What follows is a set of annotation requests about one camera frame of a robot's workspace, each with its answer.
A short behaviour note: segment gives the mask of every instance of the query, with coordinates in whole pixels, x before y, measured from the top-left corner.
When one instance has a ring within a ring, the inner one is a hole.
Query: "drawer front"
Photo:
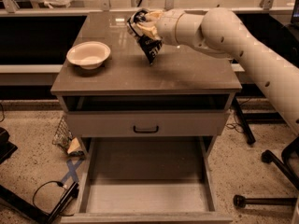
[[[228,119],[223,113],[119,113],[70,112],[67,124],[82,137],[220,135]]]

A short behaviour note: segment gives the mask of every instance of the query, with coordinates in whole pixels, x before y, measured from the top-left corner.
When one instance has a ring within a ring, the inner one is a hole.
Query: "small bowl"
[[[110,55],[110,48],[102,42],[88,41],[71,48],[66,59],[83,69],[91,70],[99,67]]]

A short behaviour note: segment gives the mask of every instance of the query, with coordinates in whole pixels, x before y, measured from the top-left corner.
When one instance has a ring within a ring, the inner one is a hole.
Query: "blue tape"
[[[61,182],[64,184],[69,177],[72,177],[74,182],[78,183],[78,176],[76,170],[83,163],[84,159],[79,159],[75,164],[73,164],[72,160],[68,160],[66,165],[68,167],[68,173],[64,176]]]

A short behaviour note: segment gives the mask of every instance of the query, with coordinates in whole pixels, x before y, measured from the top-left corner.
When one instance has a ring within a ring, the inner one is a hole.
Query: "open drawer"
[[[205,138],[93,139],[76,214],[62,223],[229,223],[215,207]]]

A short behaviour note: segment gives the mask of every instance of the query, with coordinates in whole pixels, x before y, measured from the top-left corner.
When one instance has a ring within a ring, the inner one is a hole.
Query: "drawer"
[[[66,122],[81,137],[220,135],[228,112],[69,112]]]
[[[130,94],[64,96],[63,103],[68,111],[223,110],[231,99],[229,93]]]
[[[229,223],[215,206],[201,137],[98,138],[76,214],[62,223]]]

